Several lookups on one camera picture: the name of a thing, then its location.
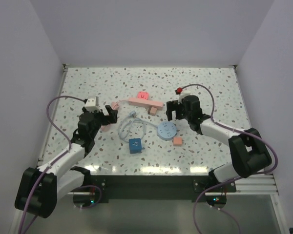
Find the pink brown plug adapter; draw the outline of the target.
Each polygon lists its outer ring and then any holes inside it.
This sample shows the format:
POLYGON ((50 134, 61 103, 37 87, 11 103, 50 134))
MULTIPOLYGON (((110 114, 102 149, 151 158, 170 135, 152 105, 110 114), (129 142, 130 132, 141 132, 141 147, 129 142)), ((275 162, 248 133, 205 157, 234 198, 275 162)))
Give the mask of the pink brown plug adapter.
POLYGON ((148 109, 148 114, 149 114, 149 115, 151 115, 151 116, 155 116, 156 113, 157 113, 157 108, 155 108, 155 107, 153 107, 153 106, 149 107, 149 109, 148 109))

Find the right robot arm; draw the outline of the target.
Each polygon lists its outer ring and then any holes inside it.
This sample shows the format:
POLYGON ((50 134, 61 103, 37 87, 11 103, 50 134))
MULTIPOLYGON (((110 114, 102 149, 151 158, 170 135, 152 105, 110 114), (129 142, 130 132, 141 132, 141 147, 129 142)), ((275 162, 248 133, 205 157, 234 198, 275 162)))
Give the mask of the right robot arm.
POLYGON ((222 126, 211 115, 203 113, 197 96, 188 95, 181 100, 168 101, 166 116, 169 121, 173 112, 177 120, 185 119, 194 132, 229 147, 231 162, 209 172, 207 187, 212 191, 220 191, 225 182, 247 178, 271 165, 272 157, 256 129, 239 130, 222 126))

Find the orange pink plug adapter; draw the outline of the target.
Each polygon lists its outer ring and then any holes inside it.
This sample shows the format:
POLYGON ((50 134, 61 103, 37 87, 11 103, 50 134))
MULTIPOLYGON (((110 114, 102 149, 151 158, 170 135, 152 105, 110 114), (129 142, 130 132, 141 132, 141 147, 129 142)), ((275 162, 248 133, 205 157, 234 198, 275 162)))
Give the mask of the orange pink plug adapter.
POLYGON ((173 138, 173 145, 174 146, 182 146, 183 140, 181 137, 174 137, 173 138))

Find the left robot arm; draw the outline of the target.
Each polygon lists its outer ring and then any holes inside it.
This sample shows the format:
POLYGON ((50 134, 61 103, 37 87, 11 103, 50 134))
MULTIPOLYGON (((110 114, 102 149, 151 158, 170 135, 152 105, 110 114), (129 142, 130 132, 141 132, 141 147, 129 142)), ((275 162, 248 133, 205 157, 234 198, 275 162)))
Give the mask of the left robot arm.
POLYGON ((118 111, 109 105, 105 108, 107 116, 101 109, 89 112, 83 108, 69 145, 46 164, 23 172, 14 203, 16 209, 47 218, 66 194, 91 187, 90 171, 75 164, 91 152, 101 127, 117 122, 118 111))

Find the pink power strip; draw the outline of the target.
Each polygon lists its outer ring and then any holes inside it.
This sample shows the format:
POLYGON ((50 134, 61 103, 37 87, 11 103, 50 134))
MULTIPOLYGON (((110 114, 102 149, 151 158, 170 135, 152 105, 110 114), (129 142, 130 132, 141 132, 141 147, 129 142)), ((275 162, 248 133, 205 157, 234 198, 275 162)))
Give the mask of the pink power strip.
POLYGON ((119 108, 119 104, 122 102, 127 102, 130 105, 138 106, 138 107, 154 107, 157 110, 162 110, 164 107, 164 103, 160 101, 154 101, 149 99, 149 93, 145 91, 139 91, 136 97, 129 97, 128 99, 120 100, 118 102, 113 102, 111 107, 114 110, 119 108))

